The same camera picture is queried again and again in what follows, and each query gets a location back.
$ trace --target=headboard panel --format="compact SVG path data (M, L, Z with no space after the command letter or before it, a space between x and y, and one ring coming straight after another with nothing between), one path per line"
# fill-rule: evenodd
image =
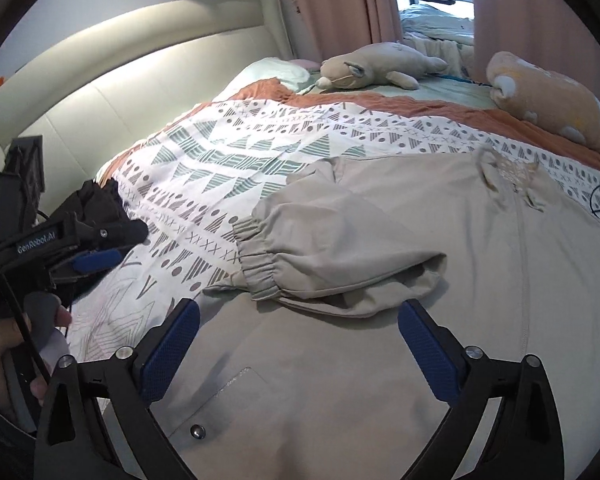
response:
M109 158L215 97L247 65L292 56L279 0L181 0L107 20L0 87L0 169L11 139L44 135L42 207L51 212Z

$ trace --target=patterned blanket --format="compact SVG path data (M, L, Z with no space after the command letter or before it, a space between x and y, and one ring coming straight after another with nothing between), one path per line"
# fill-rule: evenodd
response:
M194 298L237 270L232 224L307 164L330 156L465 153L483 145L510 160L539 162L589 210L599 171L447 118L262 100L204 108L153 137L113 175L129 216L143 219L150 236L74 305L72 353L96 360L135 345L180 298ZM593 202L600 208L600 192Z

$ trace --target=curtain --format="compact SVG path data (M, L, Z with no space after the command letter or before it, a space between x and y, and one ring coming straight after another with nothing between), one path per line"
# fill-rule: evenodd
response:
M295 0L323 59L361 46L400 41L396 0Z
M600 100L600 46L564 0L474 0L475 77L507 50L579 81Z

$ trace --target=orange blanket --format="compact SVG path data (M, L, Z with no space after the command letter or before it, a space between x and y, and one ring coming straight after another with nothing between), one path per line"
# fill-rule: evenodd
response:
M526 121L519 121L502 110L477 110L446 101L417 101L408 96L385 97L375 92L328 93L297 95L278 79L257 81L238 92L232 100L269 99L297 108L320 104L355 103L370 110L388 112L403 117L442 116L476 130L498 134L507 139L526 142L556 155L566 156L600 171L600 154L570 140L550 134ZM210 103L194 108L187 117L195 115ZM103 176L104 183L136 149L130 149L112 162Z

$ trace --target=screw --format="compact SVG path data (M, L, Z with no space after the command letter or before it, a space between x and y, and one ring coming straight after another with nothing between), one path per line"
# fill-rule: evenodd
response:
M535 355L528 355L526 356L526 364L532 368L538 368L540 366L540 359L538 359Z
M464 353L467 354L471 359L480 359L484 355L482 348L478 346L468 346L464 349Z
M191 436L196 440L202 440L206 437L205 428L203 428L199 424L194 424L189 431L191 433Z
M75 363L75 357L71 354L63 355L58 359L58 367L59 368L68 368L72 364Z
M134 349L131 346L123 346L116 350L116 357L120 360L129 359L134 353Z

